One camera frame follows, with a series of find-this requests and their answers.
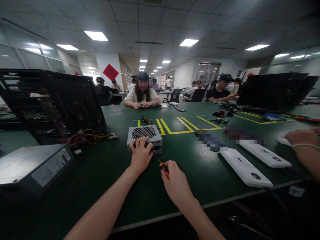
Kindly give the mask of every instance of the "door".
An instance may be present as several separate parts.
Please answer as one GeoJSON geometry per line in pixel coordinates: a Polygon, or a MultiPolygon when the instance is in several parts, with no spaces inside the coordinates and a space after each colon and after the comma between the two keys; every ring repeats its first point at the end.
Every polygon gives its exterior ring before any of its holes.
{"type": "Polygon", "coordinates": [[[197,80],[202,81],[203,88],[218,78],[220,64],[216,63],[199,63],[197,80]]]}

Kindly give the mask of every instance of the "colorful wire bundle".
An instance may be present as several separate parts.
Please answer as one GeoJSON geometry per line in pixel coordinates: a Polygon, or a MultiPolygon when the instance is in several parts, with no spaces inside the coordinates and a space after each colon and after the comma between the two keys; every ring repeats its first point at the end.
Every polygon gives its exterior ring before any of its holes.
{"type": "Polygon", "coordinates": [[[87,140],[81,140],[81,137],[94,137],[94,143],[97,143],[97,138],[98,139],[103,139],[103,138],[117,138],[118,136],[115,136],[114,133],[111,134],[97,134],[94,130],[92,129],[86,129],[83,131],[83,133],[81,134],[74,134],[73,136],[71,136],[68,140],[65,139],[58,139],[58,141],[63,142],[65,144],[67,144],[69,147],[72,147],[78,143],[81,142],[87,142],[90,145],[92,145],[91,142],[87,141],[87,140]]]}

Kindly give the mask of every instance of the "red diamond decoration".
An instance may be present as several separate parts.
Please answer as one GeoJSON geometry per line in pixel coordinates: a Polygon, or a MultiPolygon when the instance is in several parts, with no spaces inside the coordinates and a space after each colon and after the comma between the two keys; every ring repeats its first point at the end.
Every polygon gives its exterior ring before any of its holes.
{"type": "Polygon", "coordinates": [[[118,76],[118,71],[115,70],[110,64],[103,71],[103,74],[106,75],[110,80],[115,79],[118,76]]]}

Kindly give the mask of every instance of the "power supply unit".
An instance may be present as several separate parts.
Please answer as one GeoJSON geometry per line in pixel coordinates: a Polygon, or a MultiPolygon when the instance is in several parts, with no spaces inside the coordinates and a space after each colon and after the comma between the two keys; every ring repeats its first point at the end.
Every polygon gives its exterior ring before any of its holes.
{"type": "Polygon", "coordinates": [[[0,159],[0,203],[39,198],[73,161],[66,144],[22,147],[0,159]]]}
{"type": "Polygon", "coordinates": [[[142,126],[142,127],[130,127],[128,132],[128,141],[127,141],[127,147],[129,152],[129,158],[132,158],[132,151],[130,149],[130,143],[134,139],[138,139],[144,136],[148,136],[149,139],[146,141],[146,145],[148,145],[149,142],[152,142],[153,147],[157,147],[155,151],[155,154],[162,152],[162,137],[160,136],[160,133],[156,127],[156,125],[148,125],[148,126],[142,126]]]}

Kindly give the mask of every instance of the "black office chair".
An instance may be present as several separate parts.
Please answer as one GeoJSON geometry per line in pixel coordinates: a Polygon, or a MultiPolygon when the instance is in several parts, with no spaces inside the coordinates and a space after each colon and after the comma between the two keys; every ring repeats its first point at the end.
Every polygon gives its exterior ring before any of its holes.
{"type": "Polygon", "coordinates": [[[163,101],[163,103],[169,103],[169,102],[178,103],[181,91],[182,89],[174,89],[173,93],[171,94],[170,101],[168,101],[168,98],[164,98],[165,101],[163,101]]]}
{"type": "Polygon", "coordinates": [[[186,102],[202,102],[205,92],[205,89],[196,89],[192,95],[191,101],[186,99],[186,102]]]}

